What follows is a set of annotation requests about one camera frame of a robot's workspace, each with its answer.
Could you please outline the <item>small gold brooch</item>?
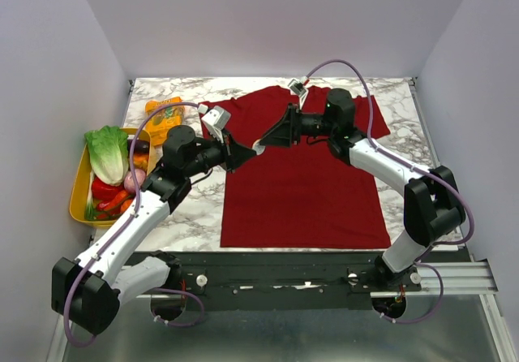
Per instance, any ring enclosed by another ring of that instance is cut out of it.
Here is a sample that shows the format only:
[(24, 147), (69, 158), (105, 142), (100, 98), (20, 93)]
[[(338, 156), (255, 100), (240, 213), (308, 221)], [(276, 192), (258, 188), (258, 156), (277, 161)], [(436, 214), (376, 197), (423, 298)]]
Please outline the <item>small gold brooch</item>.
[(265, 146), (260, 143), (260, 140), (256, 140), (252, 145), (252, 149), (257, 155), (261, 155), (265, 150)]

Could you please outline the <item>red t-shirt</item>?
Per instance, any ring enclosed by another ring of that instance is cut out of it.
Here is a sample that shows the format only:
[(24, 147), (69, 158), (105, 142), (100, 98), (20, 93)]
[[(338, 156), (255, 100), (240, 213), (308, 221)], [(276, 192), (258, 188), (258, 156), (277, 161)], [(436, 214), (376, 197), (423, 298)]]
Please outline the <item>red t-shirt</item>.
[[(298, 98), (270, 86), (239, 98), (204, 101), (231, 117), (247, 147)], [(323, 142), (267, 148), (225, 177), (223, 248), (381, 249), (391, 244), (372, 175), (340, 162)]]

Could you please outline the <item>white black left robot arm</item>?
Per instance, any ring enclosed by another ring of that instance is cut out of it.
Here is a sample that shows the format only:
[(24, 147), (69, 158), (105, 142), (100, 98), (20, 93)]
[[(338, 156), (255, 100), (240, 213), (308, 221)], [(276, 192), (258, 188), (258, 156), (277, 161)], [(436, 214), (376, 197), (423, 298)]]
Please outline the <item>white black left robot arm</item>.
[(129, 269), (123, 266), (144, 237), (187, 197), (193, 176), (216, 166), (235, 171), (257, 154), (226, 130), (221, 137), (206, 140), (185, 125), (170, 130), (162, 150), (132, 205), (105, 235), (73, 261), (63, 257), (54, 265), (51, 308), (62, 315), (65, 325), (76, 324), (97, 336), (137, 295), (155, 288), (174, 291), (181, 274), (174, 256), (156, 252)]

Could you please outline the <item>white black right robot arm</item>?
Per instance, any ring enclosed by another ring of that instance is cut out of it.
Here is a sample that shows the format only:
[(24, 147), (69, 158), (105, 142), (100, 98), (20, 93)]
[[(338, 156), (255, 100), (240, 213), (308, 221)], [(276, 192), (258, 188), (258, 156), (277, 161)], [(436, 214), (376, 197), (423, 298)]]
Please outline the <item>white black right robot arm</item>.
[(401, 159), (354, 123), (356, 105), (342, 88), (331, 89), (321, 114), (304, 113), (295, 104), (253, 144), (257, 153), (265, 148), (297, 144), (302, 137), (323, 137), (330, 153), (339, 161), (386, 183), (404, 200), (404, 230), (373, 269), (359, 276), (360, 282), (385, 291), (400, 284), (415, 262), (441, 237), (459, 227), (466, 218), (450, 169), (428, 169)]

